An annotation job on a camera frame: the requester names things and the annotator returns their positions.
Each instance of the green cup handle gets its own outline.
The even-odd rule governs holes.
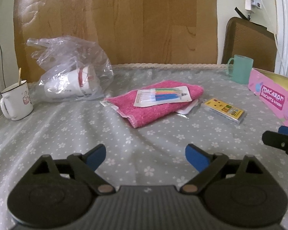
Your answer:
[[[226,74],[228,74],[228,75],[230,75],[230,76],[233,75],[233,74],[230,73],[230,71],[229,71],[229,63],[230,63],[232,60],[234,60],[234,58],[230,58],[230,59],[228,60],[228,62],[227,62],[227,65],[226,65]]]

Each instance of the plastic bag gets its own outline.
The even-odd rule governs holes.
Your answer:
[[[37,100],[93,100],[103,97],[113,81],[111,63],[96,42],[63,36],[54,39],[28,39],[28,46],[41,50],[32,53],[46,71],[34,88]]]

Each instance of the teal mug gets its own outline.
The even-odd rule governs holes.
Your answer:
[[[229,68],[229,63],[234,60],[234,65]],[[235,55],[234,58],[230,58],[227,62],[227,74],[232,78],[231,80],[239,84],[248,84],[250,78],[251,70],[253,68],[253,59],[242,56]]]

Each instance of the yellow card pack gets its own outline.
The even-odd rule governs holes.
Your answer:
[[[207,111],[214,111],[236,123],[240,123],[246,114],[244,110],[216,98],[206,101],[204,106]]]

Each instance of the round black disc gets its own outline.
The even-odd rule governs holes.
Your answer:
[[[211,184],[204,200],[218,219],[234,226],[258,228],[279,223],[288,199],[278,185],[236,185],[226,179]]]
[[[78,181],[40,174],[19,184],[8,197],[13,217],[33,228],[55,228],[80,218],[92,202],[89,188]]]

